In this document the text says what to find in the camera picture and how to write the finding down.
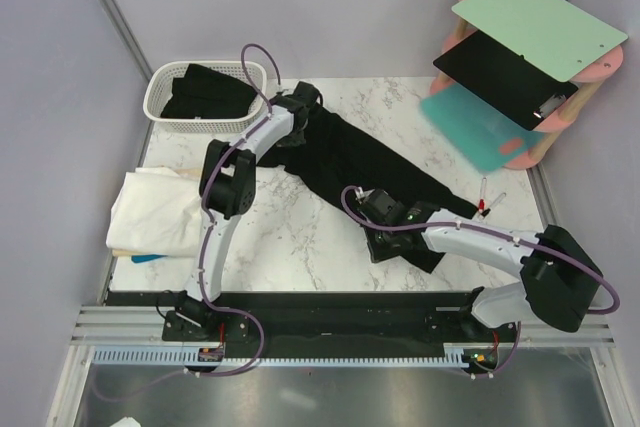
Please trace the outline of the black t shirt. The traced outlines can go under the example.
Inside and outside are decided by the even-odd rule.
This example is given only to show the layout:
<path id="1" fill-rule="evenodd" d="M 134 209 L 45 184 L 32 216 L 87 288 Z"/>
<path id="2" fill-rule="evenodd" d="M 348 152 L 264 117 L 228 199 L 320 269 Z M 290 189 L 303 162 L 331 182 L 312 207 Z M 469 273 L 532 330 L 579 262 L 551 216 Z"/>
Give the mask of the black t shirt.
<path id="1" fill-rule="evenodd" d="M 455 195 L 409 160 L 336 113 L 315 105 L 304 130 L 305 143 L 272 147 L 258 162 L 260 167 L 282 166 L 337 209 L 349 185 L 365 190 L 380 188 L 407 207 L 418 201 L 472 218 L 477 208 Z"/>

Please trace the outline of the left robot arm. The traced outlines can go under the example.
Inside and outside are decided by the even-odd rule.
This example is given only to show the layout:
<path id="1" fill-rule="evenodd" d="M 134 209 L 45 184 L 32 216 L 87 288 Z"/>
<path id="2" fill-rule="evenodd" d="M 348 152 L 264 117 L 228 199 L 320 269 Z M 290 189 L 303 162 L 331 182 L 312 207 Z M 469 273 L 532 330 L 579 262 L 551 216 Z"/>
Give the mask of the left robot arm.
<path id="1" fill-rule="evenodd" d="M 206 302 L 221 294 L 234 231 L 255 199 L 258 163 L 283 164 L 302 148 L 311 110 L 321 103 L 319 90 L 300 81 L 291 94 L 277 94 L 270 101 L 270 110 L 236 140 L 209 143 L 199 187 L 200 252 L 185 291 L 175 304 L 176 314 L 185 318 L 185 329 L 196 339 L 208 340 L 218 332 L 220 318 Z"/>

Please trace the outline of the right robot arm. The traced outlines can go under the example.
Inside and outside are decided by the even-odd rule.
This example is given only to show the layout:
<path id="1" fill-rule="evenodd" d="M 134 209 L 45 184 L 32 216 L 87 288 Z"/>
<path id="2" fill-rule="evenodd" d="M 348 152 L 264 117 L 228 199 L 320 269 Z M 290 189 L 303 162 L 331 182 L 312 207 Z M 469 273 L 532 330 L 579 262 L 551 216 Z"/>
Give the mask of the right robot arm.
<path id="1" fill-rule="evenodd" d="M 374 246 L 398 253 L 453 254 L 513 278 L 506 286 L 472 291 L 457 318 L 460 333 L 469 340 L 532 319 L 574 333 L 601 285 L 601 271 L 560 227 L 550 225 L 539 233 L 492 228 L 424 202 L 406 207 L 382 189 L 357 188 L 355 202 L 362 226 L 374 234 Z"/>

